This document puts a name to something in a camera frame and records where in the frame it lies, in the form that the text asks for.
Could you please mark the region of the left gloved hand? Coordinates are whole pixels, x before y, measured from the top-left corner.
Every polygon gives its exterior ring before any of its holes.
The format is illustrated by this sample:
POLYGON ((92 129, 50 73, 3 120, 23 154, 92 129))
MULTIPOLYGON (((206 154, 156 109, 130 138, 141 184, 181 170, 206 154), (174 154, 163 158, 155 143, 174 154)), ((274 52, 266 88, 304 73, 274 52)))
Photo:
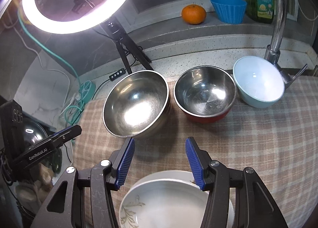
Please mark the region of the left gloved hand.
POLYGON ((37 213, 42 203, 53 188, 52 169, 39 163, 31 171, 31 179, 18 182, 15 191, 21 205, 33 213, 37 213))

